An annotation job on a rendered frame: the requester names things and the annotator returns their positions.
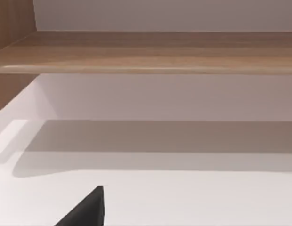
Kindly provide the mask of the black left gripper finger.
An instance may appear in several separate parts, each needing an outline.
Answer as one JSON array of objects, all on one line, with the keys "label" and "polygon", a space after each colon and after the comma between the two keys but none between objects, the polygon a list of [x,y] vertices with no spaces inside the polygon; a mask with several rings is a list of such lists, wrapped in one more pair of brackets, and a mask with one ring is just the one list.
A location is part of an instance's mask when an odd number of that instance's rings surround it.
[{"label": "black left gripper finger", "polygon": [[104,187],[97,186],[55,226],[104,226]]}]

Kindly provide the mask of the wooden open shelf unit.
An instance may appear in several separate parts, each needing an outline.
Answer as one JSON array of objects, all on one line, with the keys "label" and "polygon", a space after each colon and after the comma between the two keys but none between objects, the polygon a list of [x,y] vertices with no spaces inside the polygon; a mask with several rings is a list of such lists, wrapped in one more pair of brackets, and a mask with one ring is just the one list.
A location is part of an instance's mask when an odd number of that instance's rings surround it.
[{"label": "wooden open shelf unit", "polygon": [[292,0],[33,0],[0,73],[292,75]]}]

